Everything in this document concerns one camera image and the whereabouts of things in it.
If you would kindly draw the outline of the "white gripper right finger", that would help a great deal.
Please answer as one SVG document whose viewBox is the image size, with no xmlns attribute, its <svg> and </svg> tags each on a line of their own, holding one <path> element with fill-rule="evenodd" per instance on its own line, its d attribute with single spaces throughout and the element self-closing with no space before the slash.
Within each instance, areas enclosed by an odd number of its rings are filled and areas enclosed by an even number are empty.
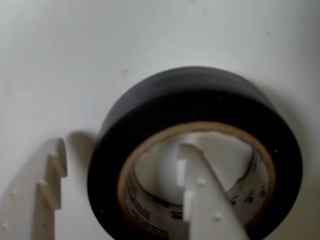
<svg viewBox="0 0 320 240">
<path fill-rule="evenodd" d="M 190 240 L 247 240 L 244 225 L 203 152 L 196 146 L 179 146 L 177 185 L 183 189 L 183 220 Z"/>
</svg>

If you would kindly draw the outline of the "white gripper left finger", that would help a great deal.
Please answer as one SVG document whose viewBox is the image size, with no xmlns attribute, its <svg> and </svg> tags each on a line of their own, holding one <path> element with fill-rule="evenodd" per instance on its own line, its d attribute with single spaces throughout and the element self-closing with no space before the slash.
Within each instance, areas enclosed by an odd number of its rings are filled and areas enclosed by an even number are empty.
<svg viewBox="0 0 320 240">
<path fill-rule="evenodd" d="M 23 164 L 0 197 L 2 240 L 55 239 L 62 207 L 61 179 L 68 175 L 65 141 L 45 141 Z"/>
</svg>

